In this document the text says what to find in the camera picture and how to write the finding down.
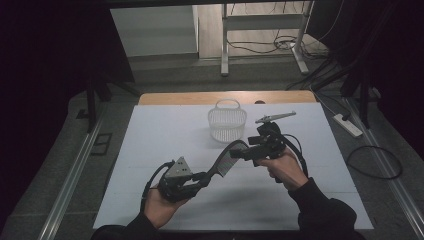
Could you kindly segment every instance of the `white basket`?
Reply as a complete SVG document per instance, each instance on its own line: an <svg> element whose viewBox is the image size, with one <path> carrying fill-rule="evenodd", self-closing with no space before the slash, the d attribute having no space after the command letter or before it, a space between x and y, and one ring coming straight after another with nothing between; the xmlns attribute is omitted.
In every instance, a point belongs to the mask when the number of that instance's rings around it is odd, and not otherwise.
<svg viewBox="0 0 424 240"><path fill-rule="evenodd" d="M236 102L237 108L218 107L222 101ZM235 99L221 99L215 104L215 108L208 113L210 133L213 139L222 143L229 143L243 136L247 113L240 108L240 103Z"/></svg>

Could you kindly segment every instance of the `black long-sleeve shirt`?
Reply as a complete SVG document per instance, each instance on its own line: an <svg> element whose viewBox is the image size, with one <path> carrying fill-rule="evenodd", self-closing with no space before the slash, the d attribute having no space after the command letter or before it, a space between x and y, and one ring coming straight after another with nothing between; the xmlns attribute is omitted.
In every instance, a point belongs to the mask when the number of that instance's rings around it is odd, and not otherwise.
<svg viewBox="0 0 424 240"><path fill-rule="evenodd" d="M328 199L319 190L313 178L295 191L290 197L299 206L300 240L362 240L365 239L354 230L356 213L346 203ZM140 212L126 227L118 225L103 226L93 234L92 240L158 240L159 231L149 219Z"/></svg>

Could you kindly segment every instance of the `white power strip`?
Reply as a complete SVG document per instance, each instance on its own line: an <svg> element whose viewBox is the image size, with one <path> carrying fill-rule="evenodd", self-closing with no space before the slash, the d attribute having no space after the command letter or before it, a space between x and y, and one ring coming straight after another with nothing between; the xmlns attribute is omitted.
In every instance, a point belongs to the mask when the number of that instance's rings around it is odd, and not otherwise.
<svg viewBox="0 0 424 240"><path fill-rule="evenodd" d="M337 114L336 116L333 117L333 119L338 124L340 124L340 126L342 126L346 131L348 131L350 135L352 135L353 137L357 138L362 135L362 131L359 130L359 128L353 125L353 123L351 123L349 120L344 121L342 118L343 118L343 115L341 114Z"/></svg>

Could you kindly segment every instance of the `plastic basket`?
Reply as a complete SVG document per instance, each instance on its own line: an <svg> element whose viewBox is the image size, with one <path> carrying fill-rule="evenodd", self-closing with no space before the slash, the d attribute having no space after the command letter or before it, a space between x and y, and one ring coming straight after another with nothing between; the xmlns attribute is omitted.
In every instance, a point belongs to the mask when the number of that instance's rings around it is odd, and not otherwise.
<svg viewBox="0 0 424 240"><path fill-rule="evenodd" d="M223 101L237 103L236 108L218 107ZM240 108L240 103L235 99L221 99L215 104L215 108L208 113L210 133L213 139L222 143L229 143L243 136L247 113Z"/></svg>

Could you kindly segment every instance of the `table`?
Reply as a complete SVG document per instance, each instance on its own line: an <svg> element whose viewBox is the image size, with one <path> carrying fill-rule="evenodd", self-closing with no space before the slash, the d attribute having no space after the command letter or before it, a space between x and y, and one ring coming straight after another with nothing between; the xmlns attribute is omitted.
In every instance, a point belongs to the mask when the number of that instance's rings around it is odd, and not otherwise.
<svg viewBox="0 0 424 240"><path fill-rule="evenodd" d="M138 213L140 183L147 182L163 161L184 156L193 172L210 168L211 161L227 144L218 143L209 136L206 116L217 99L223 97L238 99L248 113L242 137L245 141L247 137L257 135L254 120L264 113L273 115L295 110L295 116L276 122L285 133L296 136L301 142L310 175L326 195L346 202L357 212L358 229L372 228L323 109L308 91L143 95L139 101L141 105L133 110L94 228L128 224ZM267 104L253 104L257 100ZM222 208L228 211L211 211ZM296 230L297 214L295 203L268 177L265 169L254 168L249 161L238 161L225 178L213 177L209 186L162 229Z"/></svg>

